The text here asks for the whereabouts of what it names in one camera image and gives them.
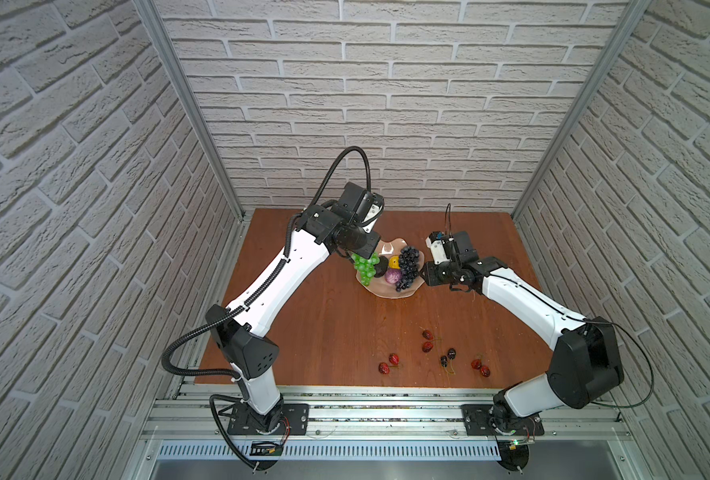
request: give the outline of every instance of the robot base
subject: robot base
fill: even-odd
[[[282,412],[277,415],[277,420],[274,421],[274,426],[264,427],[263,420],[255,418],[256,413],[245,403],[237,403],[233,408],[232,419],[230,426],[226,431],[230,435],[256,435],[267,434],[267,430],[273,435],[283,435],[283,423],[280,418],[287,418],[291,426],[291,435],[306,435],[306,426],[309,419],[310,406],[306,403],[283,403]],[[275,416],[273,411],[270,411],[266,416]]]
[[[462,405],[464,427],[467,429],[468,436],[525,435],[538,437],[544,434],[544,426],[542,426],[542,419],[538,413],[511,422],[510,431],[514,430],[513,433],[498,431],[494,427],[492,407],[491,403]]]

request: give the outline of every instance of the white brick wall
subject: white brick wall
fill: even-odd
[[[517,226],[545,291],[653,360],[623,414],[654,476],[710,478],[710,2],[651,3]]]
[[[191,130],[131,1],[0,2],[0,478],[119,478],[234,224]]]
[[[624,7],[156,2],[248,210],[306,205],[319,170],[357,144],[375,188],[398,187],[381,192],[391,206],[510,211]],[[362,184],[358,165],[343,166]],[[458,181],[478,174],[480,191]]]

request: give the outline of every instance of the brown wooden tabletop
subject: brown wooden tabletop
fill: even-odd
[[[223,305],[242,293],[283,248],[285,228],[298,210],[259,209],[240,252]],[[509,215],[454,213],[453,231],[466,230],[480,257],[496,256],[538,288],[531,262]],[[382,239],[405,239],[431,259],[425,238],[443,230],[443,212],[387,211],[376,223]],[[504,388],[543,373],[552,352],[503,306],[477,293],[451,292],[447,286],[422,285],[402,300],[369,293],[355,279],[348,261],[331,255],[317,267],[278,313],[267,337],[280,347],[273,369],[278,385],[403,386]],[[436,342],[422,351],[422,331]],[[440,356],[456,349],[447,374]],[[400,368],[378,371],[390,353]],[[475,355],[491,368],[484,378],[470,367]],[[225,368],[227,361],[209,340],[201,369]],[[197,377],[197,383],[228,383],[221,376]]]

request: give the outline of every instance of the black mounting plate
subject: black mounting plate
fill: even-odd
[[[491,414],[488,413],[493,405],[491,403],[479,403],[475,405],[462,405],[462,415],[464,417],[464,427],[467,429],[467,435],[475,436],[492,436],[501,435],[496,432],[491,426]],[[528,417],[523,417],[520,422],[514,424],[516,432],[513,435],[527,436],[542,436],[544,434],[544,426],[542,419],[538,413]]]
[[[236,403],[230,416],[230,426],[226,432],[230,435],[256,435],[255,428],[248,425],[248,405]],[[291,425],[291,435],[306,435],[306,426],[310,420],[310,406],[306,403],[284,403],[283,416],[288,418]],[[283,435],[283,424],[279,424],[273,435]]]

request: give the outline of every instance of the bunch of green grapes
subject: bunch of green grapes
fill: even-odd
[[[352,254],[352,259],[355,261],[355,270],[358,274],[358,281],[364,286],[371,284],[371,279],[376,274],[375,264],[379,263],[379,256],[373,254],[371,258],[363,258],[358,254]]]

